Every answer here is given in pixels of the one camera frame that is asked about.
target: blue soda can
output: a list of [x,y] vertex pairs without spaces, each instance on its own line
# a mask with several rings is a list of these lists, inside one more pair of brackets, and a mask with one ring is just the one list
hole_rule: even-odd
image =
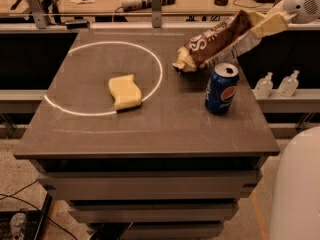
[[217,64],[210,75],[205,105],[212,113],[226,113],[231,105],[239,79],[236,66],[229,63]]

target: pepsi logo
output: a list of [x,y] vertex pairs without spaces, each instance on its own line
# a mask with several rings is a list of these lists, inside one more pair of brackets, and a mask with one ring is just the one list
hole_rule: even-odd
[[236,92],[236,87],[229,86],[221,93],[221,100],[222,101],[231,100],[235,92]]

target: sponge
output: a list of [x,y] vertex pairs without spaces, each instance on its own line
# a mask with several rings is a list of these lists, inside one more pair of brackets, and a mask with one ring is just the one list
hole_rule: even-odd
[[141,105],[141,91],[134,83],[134,75],[111,78],[109,89],[115,99],[114,109],[122,110]]

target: white plastic bottle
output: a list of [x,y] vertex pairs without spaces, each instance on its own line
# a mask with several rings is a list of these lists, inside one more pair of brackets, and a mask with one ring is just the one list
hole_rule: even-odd
[[255,94],[256,98],[265,99],[265,98],[269,97],[270,92],[273,87],[273,83],[272,83],[271,78],[272,78],[272,73],[268,72],[266,77],[261,78],[257,82],[256,87],[254,88],[254,94]]
[[285,78],[283,78],[278,88],[278,92],[280,93],[280,95],[286,97],[290,97],[293,95],[299,84],[299,80],[297,79],[298,74],[299,71],[294,70],[291,76],[286,76]]

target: brown floor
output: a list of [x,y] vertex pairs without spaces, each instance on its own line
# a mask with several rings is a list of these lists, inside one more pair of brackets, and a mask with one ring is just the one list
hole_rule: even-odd
[[[10,195],[18,189],[36,180],[38,172],[29,161],[17,161],[13,157],[14,148],[19,139],[0,139],[0,194]],[[286,146],[288,139],[278,139],[280,148]],[[272,189],[280,156],[270,157],[262,167],[263,178],[249,198],[239,201],[239,210],[235,216],[224,223],[224,229],[215,240],[266,240],[270,218]],[[42,207],[45,190],[36,183],[16,195],[38,208]],[[0,201],[1,211],[17,211],[21,208],[34,209],[20,201],[7,198]],[[59,225],[72,232],[78,240],[87,240],[87,226],[78,224],[67,212],[64,201],[54,201],[49,216]],[[47,223],[42,239],[74,239],[66,232]]]

